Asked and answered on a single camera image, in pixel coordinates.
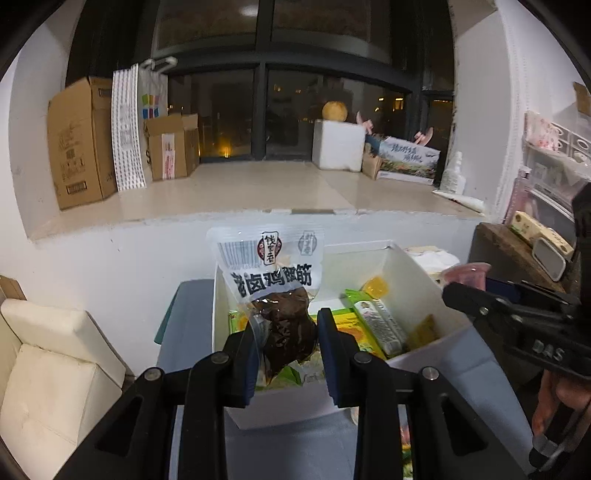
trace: sofa cushion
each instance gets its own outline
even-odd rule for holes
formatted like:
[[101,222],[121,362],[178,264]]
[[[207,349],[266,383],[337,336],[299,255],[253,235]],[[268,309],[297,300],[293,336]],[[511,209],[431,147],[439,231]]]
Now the sofa cushion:
[[21,342],[0,315],[0,406]]
[[84,310],[8,299],[0,312],[22,343],[98,364],[120,388],[123,385],[125,366]]
[[120,395],[96,364],[23,344],[0,436],[31,480],[50,480]]

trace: colorful squares logo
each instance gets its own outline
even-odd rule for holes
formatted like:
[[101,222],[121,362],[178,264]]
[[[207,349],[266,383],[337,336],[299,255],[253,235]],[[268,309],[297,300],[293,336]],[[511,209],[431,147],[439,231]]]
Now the colorful squares logo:
[[160,101],[160,95],[149,95],[147,93],[142,95],[142,116],[144,120],[148,118],[156,118],[160,116],[158,111],[158,103]]

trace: brand logo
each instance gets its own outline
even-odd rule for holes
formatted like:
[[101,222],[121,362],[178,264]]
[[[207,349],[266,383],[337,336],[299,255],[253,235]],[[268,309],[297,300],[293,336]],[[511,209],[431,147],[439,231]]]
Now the brand logo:
[[281,251],[279,232],[263,232],[256,246],[256,253],[265,265],[274,265]]
[[160,95],[148,95],[147,93],[142,95],[142,116],[144,120],[148,118],[157,118],[160,116],[158,111],[158,103],[160,101]]
[[555,349],[551,344],[543,344],[540,340],[534,342],[534,346],[531,348],[535,353],[544,355],[548,359],[561,362],[564,358],[564,350],[561,348]]
[[310,257],[318,246],[318,239],[313,231],[305,230],[297,242],[297,248],[304,257]]

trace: white plastic bottle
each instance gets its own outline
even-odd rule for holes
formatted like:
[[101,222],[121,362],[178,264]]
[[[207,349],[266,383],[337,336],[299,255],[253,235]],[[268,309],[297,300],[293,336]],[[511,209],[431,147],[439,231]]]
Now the white plastic bottle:
[[462,176],[462,152],[456,152],[441,177],[439,190],[455,195],[463,195],[466,178]]

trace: table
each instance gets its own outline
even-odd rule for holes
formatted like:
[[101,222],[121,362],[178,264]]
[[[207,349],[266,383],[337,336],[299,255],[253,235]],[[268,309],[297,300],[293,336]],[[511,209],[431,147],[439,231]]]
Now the table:
[[[212,353],[213,281],[180,284],[170,309],[157,365],[165,372],[192,367]],[[526,472],[531,429],[492,352],[470,328],[437,368],[491,428]],[[170,479],[176,480],[183,408],[177,411]],[[228,477],[232,480],[353,478],[357,427],[347,410],[300,423],[239,430],[225,417]]]
[[492,278],[514,282],[527,280],[561,293],[579,295],[578,262],[568,263],[560,281],[552,281],[531,256],[531,247],[506,225],[485,222],[476,225],[468,261],[490,263],[491,270],[488,275]]

